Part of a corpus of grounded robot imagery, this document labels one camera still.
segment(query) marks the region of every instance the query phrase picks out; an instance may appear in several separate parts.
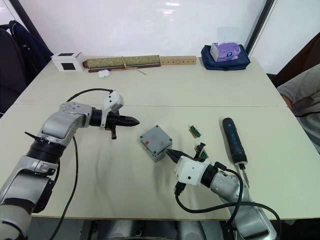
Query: gray plastic box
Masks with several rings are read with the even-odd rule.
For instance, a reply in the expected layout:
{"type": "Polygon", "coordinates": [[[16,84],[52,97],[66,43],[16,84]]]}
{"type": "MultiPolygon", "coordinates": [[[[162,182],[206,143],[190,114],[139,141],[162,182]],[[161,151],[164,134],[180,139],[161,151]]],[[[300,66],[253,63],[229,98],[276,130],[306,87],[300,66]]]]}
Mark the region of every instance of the gray plastic box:
{"type": "Polygon", "coordinates": [[[172,148],[172,139],[158,125],[140,136],[143,148],[154,162],[158,162],[172,148]]]}

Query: black screwdriver handle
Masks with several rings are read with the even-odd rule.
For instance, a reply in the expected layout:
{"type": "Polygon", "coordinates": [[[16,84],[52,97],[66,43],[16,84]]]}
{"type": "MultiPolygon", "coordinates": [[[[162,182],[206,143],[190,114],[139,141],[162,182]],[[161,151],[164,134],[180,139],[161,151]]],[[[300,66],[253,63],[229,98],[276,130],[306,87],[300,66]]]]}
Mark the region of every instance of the black screwdriver handle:
{"type": "Polygon", "coordinates": [[[242,147],[234,121],[230,117],[227,117],[223,119],[222,125],[226,139],[228,141],[233,163],[235,165],[247,164],[247,156],[244,148],[242,147]]]}

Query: black chair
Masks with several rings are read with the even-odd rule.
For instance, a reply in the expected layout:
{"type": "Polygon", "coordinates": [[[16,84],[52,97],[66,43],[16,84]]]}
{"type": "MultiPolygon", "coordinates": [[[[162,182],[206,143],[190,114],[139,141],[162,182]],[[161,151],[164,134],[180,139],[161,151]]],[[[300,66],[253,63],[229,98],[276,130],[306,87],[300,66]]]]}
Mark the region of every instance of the black chair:
{"type": "Polygon", "coordinates": [[[28,78],[20,47],[3,29],[0,29],[0,53],[0,112],[4,114],[28,86],[28,78]]]}

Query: wooden block with holes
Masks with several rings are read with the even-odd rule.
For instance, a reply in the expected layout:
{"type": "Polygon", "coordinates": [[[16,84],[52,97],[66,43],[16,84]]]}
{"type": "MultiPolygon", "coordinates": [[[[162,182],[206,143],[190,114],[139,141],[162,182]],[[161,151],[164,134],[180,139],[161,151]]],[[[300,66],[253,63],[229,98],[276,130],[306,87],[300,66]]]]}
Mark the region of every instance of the wooden block with holes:
{"type": "Polygon", "coordinates": [[[196,64],[196,56],[161,56],[161,65],[190,65],[196,64]]]}

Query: white table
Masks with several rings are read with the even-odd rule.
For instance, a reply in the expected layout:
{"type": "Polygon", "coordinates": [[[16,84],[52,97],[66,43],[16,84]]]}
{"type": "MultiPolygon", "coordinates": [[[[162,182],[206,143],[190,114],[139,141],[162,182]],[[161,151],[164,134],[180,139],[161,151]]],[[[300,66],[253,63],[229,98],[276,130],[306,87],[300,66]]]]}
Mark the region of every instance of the white table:
{"type": "MultiPolygon", "coordinates": [[[[16,104],[61,104],[72,95],[91,88],[117,90],[127,106],[285,106],[281,96],[252,58],[245,70],[211,71],[195,65],[163,65],[137,70],[98,73],[59,72],[50,62],[21,94],[16,104]]],[[[101,105],[105,92],[91,92],[77,98],[80,103],[101,105]]]]}
{"type": "MultiPolygon", "coordinates": [[[[36,134],[59,104],[15,104],[0,120],[0,185],[25,155],[36,134]]],[[[286,107],[150,107],[125,106],[122,115],[140,120],[134,127],[117,127],[117,140],[97,127],[79,129],[79,180],[66,216],[73,218],[216,219],[230,216],[226,209],[204,214],[183,211],[175,202],[175,164],[165,157],[154,163],[139,136],[159,125],[173,139],[173,148],[193,155],[195,144],[206,144],[213,161],[231,169],[221,120],[231,117],[248,158],[247,174],[254,201],[273,208],[281,218],[320,217],[320,157],[286,107]],[[194,124],[201,138],[188,131],[194,124]]],[[[57,185],[39,216],[60,217],[71,194],[75,153],[71,143],[61,158],[57,185]]],[[[188,186],[181,201],[193,209],[221,204],[205,186],[188,186]]],[[[274,216],[266,211],[268,217],[274,216]]]]}

